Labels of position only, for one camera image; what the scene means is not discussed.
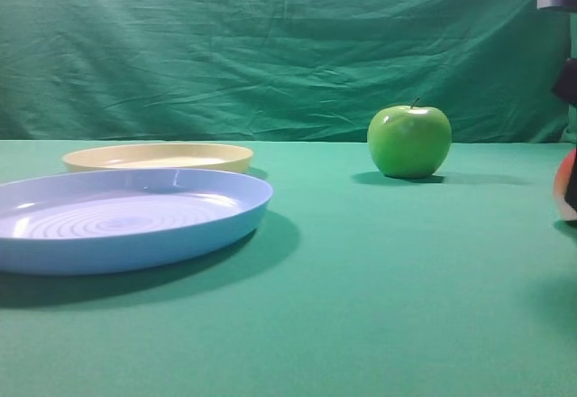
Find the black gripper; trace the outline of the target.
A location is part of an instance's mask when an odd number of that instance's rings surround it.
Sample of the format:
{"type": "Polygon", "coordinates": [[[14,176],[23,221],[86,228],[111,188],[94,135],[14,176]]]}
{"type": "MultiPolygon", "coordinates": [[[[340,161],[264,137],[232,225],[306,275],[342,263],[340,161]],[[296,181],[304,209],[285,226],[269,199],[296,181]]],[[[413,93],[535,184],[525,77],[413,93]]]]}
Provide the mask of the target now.
{"type": "MultiPolygon", "coordinates": [[[[563,102],[576,106],[577,103],[577,59],[568,58],[553,86],[552,93],[563,102]]],[[[567,171],[567,185],[564,193],[566,203],[573,209],[577,207],[577,192],[576,192],[576,158],[566,157],[567,171]]]]}

